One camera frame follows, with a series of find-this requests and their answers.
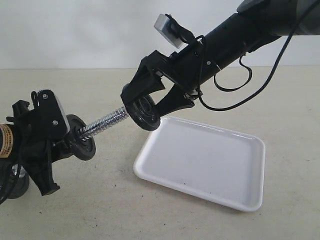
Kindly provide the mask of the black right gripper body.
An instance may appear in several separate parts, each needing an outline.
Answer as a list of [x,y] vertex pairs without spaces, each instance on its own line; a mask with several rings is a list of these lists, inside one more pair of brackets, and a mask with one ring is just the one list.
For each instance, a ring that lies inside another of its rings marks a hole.
[[216,38],[203,37],[170,56],[154,50],[140,65],[144,68],[139,77],[141,98],[164,90],[162,77],[166,77],[173,86],[164,100],[193,100],[198,94],[197,82],[203,83],[220,71],[220,45]]

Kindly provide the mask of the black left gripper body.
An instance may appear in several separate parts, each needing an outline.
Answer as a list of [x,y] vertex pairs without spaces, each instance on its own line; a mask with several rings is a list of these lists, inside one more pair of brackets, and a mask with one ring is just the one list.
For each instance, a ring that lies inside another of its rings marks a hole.
[[33,91],[31,100],[33,109],[28,101],[19,100],[12,105],[13,115],[6,118],[13,133],[8,162],[23,167],[41,195],[47,196],[60,189],[53,180],[52,149],[67,135],[68,121],[52,90]]

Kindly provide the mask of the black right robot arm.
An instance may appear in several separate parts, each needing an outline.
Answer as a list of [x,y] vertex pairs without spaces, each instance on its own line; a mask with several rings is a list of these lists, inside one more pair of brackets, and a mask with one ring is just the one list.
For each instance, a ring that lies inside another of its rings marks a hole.
[[164,116],[191,108],[200,86],[243,55],[283,36],[317,36],[317,0],[245,0],[220,25],[195,36],[170,14],[160,14],[154,28],[176,52],[153,51],[144,57],[120,95],[127,113]]

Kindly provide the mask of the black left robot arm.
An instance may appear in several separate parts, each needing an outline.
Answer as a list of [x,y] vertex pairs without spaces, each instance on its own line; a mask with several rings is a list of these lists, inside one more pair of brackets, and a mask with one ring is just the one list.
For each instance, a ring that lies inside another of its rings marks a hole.
[[50,89],[33,91],[32,102],[18,100],[12,115],[0,125],[0,195],[16,199],[30,181],[42,196],[60,189],[53,177],[54,162],[74,155],[71,122]]

